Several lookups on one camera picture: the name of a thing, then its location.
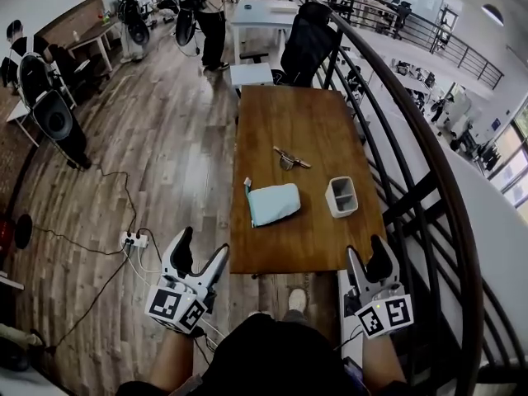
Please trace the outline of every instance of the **ceiling light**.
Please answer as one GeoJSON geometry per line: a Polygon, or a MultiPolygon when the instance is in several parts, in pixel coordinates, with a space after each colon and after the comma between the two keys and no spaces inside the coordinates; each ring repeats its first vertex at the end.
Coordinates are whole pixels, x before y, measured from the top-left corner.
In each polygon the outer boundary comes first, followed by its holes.
{"type": "Polygon", "coordinates": [[[482,10],[484,10],[484,13],[491,17],[498,25],[504,26],[504,19],[502,19],[502,14],[498,11],[495,6],[493,6],[492,4],[484,4],[482,6],[482,10]]]}

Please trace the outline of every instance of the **power strip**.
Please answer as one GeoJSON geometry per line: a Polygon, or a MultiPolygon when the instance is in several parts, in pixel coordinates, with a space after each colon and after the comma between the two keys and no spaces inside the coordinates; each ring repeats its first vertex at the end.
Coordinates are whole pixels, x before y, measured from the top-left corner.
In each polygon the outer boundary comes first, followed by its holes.
{"type": "Polygon", "coordinates": [[[138,238],[136,233],[123,232],[120,242],[123,247],[130,244],[133,247],[146,248],[149,245],[149,237],[146,234],[140,234],[138,238]]]}

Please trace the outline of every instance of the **blue cloth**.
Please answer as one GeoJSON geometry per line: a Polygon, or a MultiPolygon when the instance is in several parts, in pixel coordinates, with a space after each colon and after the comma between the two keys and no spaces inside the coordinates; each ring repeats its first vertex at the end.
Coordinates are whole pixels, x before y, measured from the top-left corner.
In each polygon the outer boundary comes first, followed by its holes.
{"type": "Polygon", "coordinates": [[[263,226],[292,215],[300,208],[299,189],[294,183],[250,191],[246,186],[252,226],[263,226]]]}

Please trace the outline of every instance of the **black pants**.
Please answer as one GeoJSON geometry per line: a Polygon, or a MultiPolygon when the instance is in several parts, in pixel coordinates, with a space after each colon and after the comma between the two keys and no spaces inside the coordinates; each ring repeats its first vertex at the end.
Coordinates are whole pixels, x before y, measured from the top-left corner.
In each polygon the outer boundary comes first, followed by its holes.
{"type": "Polygon", "coordinates": [[[204,66],[215,69],[220,66],[224,52],[225,15],[224,12],[197,12],[196,20],[205,35],[204,55],[201,58],[204,66]]]}
{"type": "Polygon", "coordinates": [[[436,114],[431,118],[431,122],[435,123],[436,121],[438,121],[438,119],[440,119],[440,116],[441,116],[443,111],[444,111],[443,107],[438,107],[436,109],[436,114]]]}

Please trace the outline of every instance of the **white container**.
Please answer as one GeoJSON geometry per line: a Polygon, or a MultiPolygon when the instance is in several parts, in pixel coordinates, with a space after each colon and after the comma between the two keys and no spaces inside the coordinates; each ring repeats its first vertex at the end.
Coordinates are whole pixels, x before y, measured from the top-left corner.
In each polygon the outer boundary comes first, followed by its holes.
{"type": "Polygon", "coordinates": [[[334,177],[324,194],[334,219],[351,215],[357,210],[356,191],[350,177],[334,177]]]}

